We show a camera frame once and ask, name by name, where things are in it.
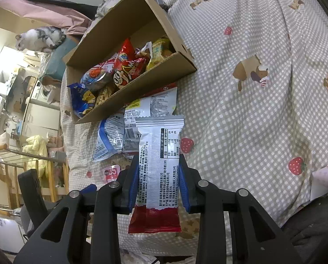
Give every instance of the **blue snack bag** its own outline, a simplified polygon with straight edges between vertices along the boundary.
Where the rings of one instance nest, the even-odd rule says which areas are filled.
[[[93,161],[108,159],[116,153],[121,153],[124,143],[124,114],[110,115],[99,124],[96,148]]]
[[[68,87],[71,92],[73,111],[79,118],[82,118],[94,108],[96,97],[84,84],[75,82]]]

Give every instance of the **open cardboard box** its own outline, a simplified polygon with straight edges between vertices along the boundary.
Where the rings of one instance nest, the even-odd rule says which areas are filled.
[[[176,51],[174,54],[114,93],[83,118],[72,113],[73,122],[103,120],[147,92],[196,71],[191,52],[185,48],[166,12],[155,0],[121,0],[110,9],[67,62],[68,85],[80,82],[87,70],[118,52],[126,38],[130,37],[132,45],[141,48],[146,42],[154,42],[164,35],[169,37]]]

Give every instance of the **white and gray cat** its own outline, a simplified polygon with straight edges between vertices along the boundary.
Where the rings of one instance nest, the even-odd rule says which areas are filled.
[[[15,46],[19,51],[28,49],[30,51],[51,53],[64,42],[66,35],[56,27],[40,27],[16,35],[15,38]]]

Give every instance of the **bedsheet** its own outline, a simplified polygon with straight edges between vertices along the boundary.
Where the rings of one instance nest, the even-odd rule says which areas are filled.
[[[164,1],[197,66],[178,81],[182,137],[195,142],[188,165],[219,188],[248,189],[281,226],[309,201],[312,172],[328,165],[328,17],[316,0]],[[91,162],[98,123],[72,123],[66,75],[61,111],[70,190],[102,186],[101,167],[127,163]],[[195,255],[199,215],[182,205],[179,214],[182,233],[152,235],[129,235],[131,215],[119,215],[120,246]],[[227,214],[225,225],[231,253]]]

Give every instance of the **pink blanket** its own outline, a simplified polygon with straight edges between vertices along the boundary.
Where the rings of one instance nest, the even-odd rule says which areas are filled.
[[[0,7],[35,21],[66,29],[67,35],[83,35],[91,25],[85,15],[69,8],[27,0],[0,0]]]

